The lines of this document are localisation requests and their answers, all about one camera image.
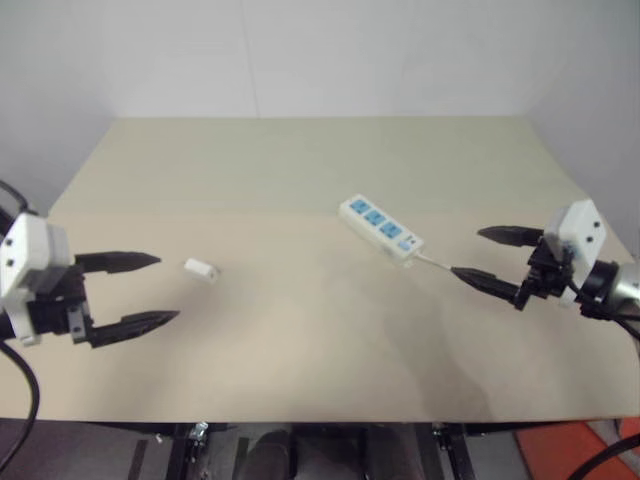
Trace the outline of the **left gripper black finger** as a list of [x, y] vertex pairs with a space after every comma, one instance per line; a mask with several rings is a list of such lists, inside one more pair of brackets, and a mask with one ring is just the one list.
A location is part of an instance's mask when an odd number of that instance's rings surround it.
[[74, 270], [80, 274], [117, 274], [139, 270], [160, 262], [159, 257], [143, 252], [109, 251], [76, 255]]
[[179, 311], [146, 311], [127, 315], [117, 323], [91, 329], [91, 347], [99, 348], [141, 337], [169, 323]]

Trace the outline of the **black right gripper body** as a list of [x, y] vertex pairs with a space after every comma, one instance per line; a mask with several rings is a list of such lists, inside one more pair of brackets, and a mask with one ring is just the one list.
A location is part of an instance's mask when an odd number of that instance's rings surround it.
[[513, 306], [523, 310], [531, 296], [561, 297], [573, 283], [573, 260], [574, 252], [570, 247], [562, 247], [560, 259], [557, 259], [546, 240], [540, 239], [528, 260], [530, 269], [512, 300]]

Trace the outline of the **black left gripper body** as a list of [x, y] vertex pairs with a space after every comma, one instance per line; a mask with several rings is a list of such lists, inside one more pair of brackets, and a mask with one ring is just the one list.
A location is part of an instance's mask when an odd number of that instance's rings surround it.
[[85, 288], [85, 275], [91, 272], [92, 254], [75, 257], [60, 279], [30, 301], [28, 311], [37, 334], [70, 334], [74, 344], [93, 346], [93, 320]]

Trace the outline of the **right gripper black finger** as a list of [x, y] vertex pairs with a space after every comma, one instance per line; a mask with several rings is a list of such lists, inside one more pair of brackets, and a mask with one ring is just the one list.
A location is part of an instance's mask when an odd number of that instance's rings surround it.
[[494, 274], [468, 267], [452, 267], [451, 273], [459, 280], [485, 294], [513, 301], [519, 287], [497, 278]]
[[477, 234], [502, 245], [535, 247], [543, 236], [543, 230], [513, 225], [490, 226], [478, 230]]

